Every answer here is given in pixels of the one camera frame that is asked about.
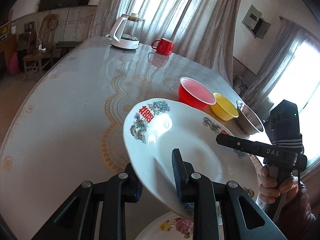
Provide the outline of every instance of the human hand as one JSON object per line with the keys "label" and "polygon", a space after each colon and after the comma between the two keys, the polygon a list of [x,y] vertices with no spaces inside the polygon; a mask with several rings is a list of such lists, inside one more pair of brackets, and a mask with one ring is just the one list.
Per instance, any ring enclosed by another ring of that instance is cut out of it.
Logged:
{"label": "human hand", "polygon": [[262,167],[261,174],[261,184],[259,186],[259,198],[261,199],[261,201],[267,204],[272,204],[275,202],[276,197],[279,197],[280,194],[287,192],[287,197],[284,202],[284,205],[287,205],[297,195],[299,190],[297,177],[291,176],[287,178],[284,182],[281,183],[279,189],[276,189],[275,187],[277,186],[277,181],[276,179],[269,176],[269,169],[267,165]]}

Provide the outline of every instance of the red plastic bowl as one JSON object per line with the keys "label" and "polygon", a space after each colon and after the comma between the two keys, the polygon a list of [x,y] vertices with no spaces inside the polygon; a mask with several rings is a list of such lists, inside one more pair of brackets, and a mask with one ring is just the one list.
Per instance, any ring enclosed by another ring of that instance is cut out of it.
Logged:
{"label": "red plastic bowl", "polygon": [[216,103],[214,95],[206,86],[188,77],[180,78],[179,101],[189,106],[204,110]]}

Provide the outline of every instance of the floor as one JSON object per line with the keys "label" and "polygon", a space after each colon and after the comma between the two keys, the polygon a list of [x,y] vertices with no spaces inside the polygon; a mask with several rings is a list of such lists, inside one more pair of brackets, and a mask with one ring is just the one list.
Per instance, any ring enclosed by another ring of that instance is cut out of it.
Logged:
{"label": "floor", "polygon": [[40,78],[35,73],[32,79],[25,82],[24,76],[24,73],[12,76],[7,72],[0,79],[0,147],[14,116]]}

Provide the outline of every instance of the sleeve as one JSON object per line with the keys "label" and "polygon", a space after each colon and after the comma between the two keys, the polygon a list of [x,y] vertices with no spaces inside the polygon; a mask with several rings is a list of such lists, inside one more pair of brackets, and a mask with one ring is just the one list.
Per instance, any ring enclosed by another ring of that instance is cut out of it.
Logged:
{"label": "sleeve", "polygon": [[298,194],[282,209],[276,225],[288,240],[301,240],[314,221],[307,188],[300,182]]}

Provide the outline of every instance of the round table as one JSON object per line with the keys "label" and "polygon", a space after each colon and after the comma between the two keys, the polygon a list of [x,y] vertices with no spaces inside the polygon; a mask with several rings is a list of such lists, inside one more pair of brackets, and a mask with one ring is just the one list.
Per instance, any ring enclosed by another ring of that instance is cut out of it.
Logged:
{"label": "round table", "polygon": [[[90,38],[29,94],[0,152],[0,213],[19,240],[30,240],[81,182],[103,182],[124,170],[129,158],[123,123],[136,103],[177,100],[182,76],[198,80],[234,105],[240,99],[214,70],[175,54],[153,52],[143,44],[125,51],[103,37]],[[222,121],[210,108],[206,113],[235,136],[249,138],[235,121]],[[270,143],[266,133],[250,139]],[[127,239],[135,239],[166,212],[143,190],[139,203],[126,204]]]}

